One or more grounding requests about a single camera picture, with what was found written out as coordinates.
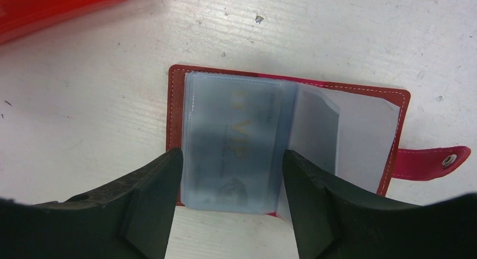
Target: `red strap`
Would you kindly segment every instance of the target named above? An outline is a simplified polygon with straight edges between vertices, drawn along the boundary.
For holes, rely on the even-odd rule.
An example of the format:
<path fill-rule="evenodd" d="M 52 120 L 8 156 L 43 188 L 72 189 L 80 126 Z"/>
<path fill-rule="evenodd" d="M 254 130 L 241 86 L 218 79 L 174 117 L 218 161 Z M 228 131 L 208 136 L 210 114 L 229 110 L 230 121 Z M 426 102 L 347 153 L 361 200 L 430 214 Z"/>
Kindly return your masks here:
<path fill-rule="evenodd" d="M 452 173 L 470 155 L 467 146 L 423 150 L 399 149 L 394 178 L 427 181 Z"/>

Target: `red wallet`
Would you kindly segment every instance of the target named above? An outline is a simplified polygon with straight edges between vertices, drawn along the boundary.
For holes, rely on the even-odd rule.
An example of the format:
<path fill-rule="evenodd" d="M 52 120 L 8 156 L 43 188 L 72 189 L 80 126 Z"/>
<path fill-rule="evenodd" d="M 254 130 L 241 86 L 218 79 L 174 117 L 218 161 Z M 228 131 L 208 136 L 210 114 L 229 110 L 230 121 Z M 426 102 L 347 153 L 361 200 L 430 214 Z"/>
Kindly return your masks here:
<path fill-rule="evenodd" d="M 126 0 L 0 0 L 0 43 Z"/>
<path fill-rule="evenodd" d="M 292 78 L 279 75 L 241 72 L 189 65 L 173 65 L 169 69 L 168 113 L 166 128 L 167 150 L 181 147 L 185 77 L 186 74 L 190 72 L 230 74 L 294 81 L 315 87 L 329 88 L 347 93 L 378 97 L 398 106 L 399 113 L 394 140 L 390 148 L 381 181 L 379 183 L 379 188 L 376 190 L 376 193 L 379 195 L 384 196 L 386 194 L 392 177 L 414 181 L 427 181 L 437 177 L 443 177 L 453 172 L 470 155 L 470 149 L 466 146 L 454 146 L 450 148 L 425 150 L 409 150 L 398 148 L 401 131 L 404 124 L 404 118 L 406 116 L 406 111 L 411 98 L 410 93 L 406 90 L 363 86 L 349 83 L 314 81 L 311 79 Z M 177 205 L 183 206 L 180 200 L 180 192 Z"/>

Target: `scratched tabletop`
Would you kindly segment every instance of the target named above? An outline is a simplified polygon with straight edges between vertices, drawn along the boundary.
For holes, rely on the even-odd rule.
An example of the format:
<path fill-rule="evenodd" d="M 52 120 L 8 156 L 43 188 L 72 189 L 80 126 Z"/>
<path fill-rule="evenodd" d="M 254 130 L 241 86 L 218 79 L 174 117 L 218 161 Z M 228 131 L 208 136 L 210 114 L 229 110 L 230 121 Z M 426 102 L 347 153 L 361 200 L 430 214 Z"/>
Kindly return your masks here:
<path fill-rule="evenodd" d="M 131 0 L 3 44 L 0 196 L 66 200 L 161 155 L 175 63 L 403 87 L 401 147 L 476 150 L 476 2 Z M 477 191 L 476 164 L 388 196 Z M 277 218 L 177 208 L 166 257 L 290 259 L 294 241 Z"/>

